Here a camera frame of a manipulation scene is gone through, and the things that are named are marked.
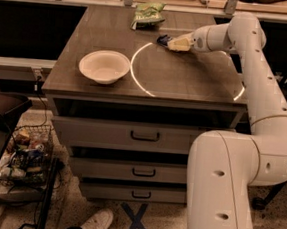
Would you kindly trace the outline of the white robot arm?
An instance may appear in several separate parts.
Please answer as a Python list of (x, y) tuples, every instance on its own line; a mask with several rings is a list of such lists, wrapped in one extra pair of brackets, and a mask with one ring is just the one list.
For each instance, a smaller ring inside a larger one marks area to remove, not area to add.
[(266, 36), (255, 15), (168, 40), (171, 51), (235, 51), (240, 58), (250, 133), (207, 131), (187, 162), (188, 229), (253, 229), (247, 188), (287, 181), (287, 102), (263, 55)]

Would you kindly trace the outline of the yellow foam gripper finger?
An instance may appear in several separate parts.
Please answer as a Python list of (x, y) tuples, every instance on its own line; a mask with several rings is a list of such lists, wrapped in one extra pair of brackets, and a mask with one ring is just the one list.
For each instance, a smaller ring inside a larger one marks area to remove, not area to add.
[(191, 33), (189, 33), (168, 40), (167, 48), (171, 51), (186, 52), (190, 50), (192, 45), (193, 45), (192, 35)]

